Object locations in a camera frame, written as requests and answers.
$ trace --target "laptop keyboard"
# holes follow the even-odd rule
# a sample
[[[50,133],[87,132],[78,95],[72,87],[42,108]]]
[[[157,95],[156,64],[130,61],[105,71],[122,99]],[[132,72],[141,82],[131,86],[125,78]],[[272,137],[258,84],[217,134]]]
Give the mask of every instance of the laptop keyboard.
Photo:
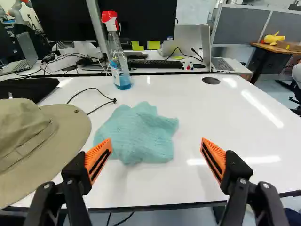
[[[217,70],[233,71],[233,68],[222,58],[211,58],[211,63]]]
[[[14,71],[18,71],[21,69],[25,69],[28,66],[27,61],[26,60],[22,60],[15,68]]]

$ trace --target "teal cloth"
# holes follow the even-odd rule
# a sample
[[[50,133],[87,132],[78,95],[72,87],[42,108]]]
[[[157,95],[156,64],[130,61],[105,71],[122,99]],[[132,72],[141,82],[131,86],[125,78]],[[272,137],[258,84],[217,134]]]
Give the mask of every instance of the teal cloth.
[[[126,165],[165,163],[174,157],[172,136],[178,124],[177,118],[159,116],[147,102],[133,108],[121,105],[96,132],[94,146],[111,138],[111,159]]]

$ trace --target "yellow toy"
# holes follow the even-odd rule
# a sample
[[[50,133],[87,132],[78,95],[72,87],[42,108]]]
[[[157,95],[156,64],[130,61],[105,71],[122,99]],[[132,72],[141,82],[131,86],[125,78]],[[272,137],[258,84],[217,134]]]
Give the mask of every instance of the yellow toy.
[[[276,32],[275,34],[268,34],[263,39],[264,43],[270,44],[271,46],[275,46],[277,41],[284,41],[285,36],[278,34],[279,32]]]

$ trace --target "white desk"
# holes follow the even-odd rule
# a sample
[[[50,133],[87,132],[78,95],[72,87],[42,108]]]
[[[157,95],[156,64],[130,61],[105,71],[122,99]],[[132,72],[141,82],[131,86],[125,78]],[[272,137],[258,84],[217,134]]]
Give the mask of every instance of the white desk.
[[[111,77],[60,78],[60,88],[40,105],[66,103],[89,87],[117,99],[116,105],[106,105],[90,115],[92,131],[83,151],[92,147],[96,130],[121,104],[133,107],[148,101],[160,115],[179,119],[172,161],[129,167],[119,160],[109,160],[91,192],[84,196],[88,208],[226,200],[200,153],[202,137],[242,157],[254,170],[250,179],[253,183],[267,181],[280,193],[301,188],[296,172],[301,159],[301,119],[239,76],[211,74],[221,80],[219,85],[203,83],[205,76],[133,76],[133,87],[124,91],[115,88]],[[103,96],[90,90],[71,104],[89,112],[105,102]],[[61,181],[60,175],[54,179],[55,183]],[[13,206],[29,207],[32,198],[33,194]]]
[[[166,59],[166,57],[162,57],[156,50],[147,50],[147,51],[142,51],[142,52],[147,53],[149,55],[149,57],[147,59],[150,59],[150,60],[164,60],[164,59]],[[183,56],[183,57],[184,57],[184,60],[181,60],[181,62],[185,61],[185,63],[186,62],[188,62],[188,63],[192,62],[193,64],[204,64],[203,62],[200,62],[200,61],[198,61],[194,58],[186,57],[186,56]],[[37,61],[37,63],[34,65],[34,67],[32,69],[30,69],[28,71],[20,72],[19,74],[26,76],[28,74],[31,74],[31,73],[35,72],[35,71],[38,71],[40,69],[40,67],[39,67],[40,64],[41,64],[41,61],[39,60],[39,61]],[[242,65],[239,68],[239,70],[241,72],[240,74],[244,74],[244,75],[252,75],[253,74],[249,69],[247,69],[246,67],[244,67]],[[94,74],[95,76],[97,74],[101,73],[101,71],[82,70],[81,67],[78,68],[78,72],[79,72],[79,74],[92,74],[92,75]],[[177,68],[169,68],[169,69],[137,68],[136,70],[131,70],[130,71],[131,74],[135,74],[135,73],[137,73],[137,74],[138,73],[141,73],[141,74],[143,74],[143,73],[148,73],[148,74],[150,74],[150,73],[152,73],[152,74],[156,74],[156,73],[207,73],[207,72],[209,72],[209,69],[207,67],[202,68],[202,69],[194,68],[194,70],[187,70],[186,68],[184,70],[177,69]],[[64,73],[65,73],[65,71],[57,71],[57,72],[52,72],[51,74],[55,76],[55,75],[62,75]],[[50,76],[47,72],[44,73],[44,71],[39,71],[39,72],[33,74],[33,76],[44,75],[44,74],[46,76]],[[77,72],[76,72],[76,70],[72,70],[72,71],[67,72],[66,74],[76,76]],[[0,76],[0,81],[4,80],[4,79],[7,79],[8,77],[11,77],[11,76],[12,76],[12,74],[9,75],[9,76],[7,76],[7,75],[6,76],[5,75]]]

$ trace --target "computer monitor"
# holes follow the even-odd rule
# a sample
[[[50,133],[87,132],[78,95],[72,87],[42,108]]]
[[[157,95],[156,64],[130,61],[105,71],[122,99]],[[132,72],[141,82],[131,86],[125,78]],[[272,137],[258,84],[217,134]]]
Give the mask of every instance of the computer monitor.
[[[14,45],[4,25],[0,23],[0,60],[14,55]]]
[[[177,0],[98,0],[98,5],[101,11],[117,12],[123,39],[174,39]]]
[[[86,0],[31,2],[49,40],[96,40]],[[177,0],[98,0],[98,4],[101,12],[117,12],[123,40],[164,41],[174,37]]]
[[[31,0],[50,41],[94,41],[96,35],[85,0]]]

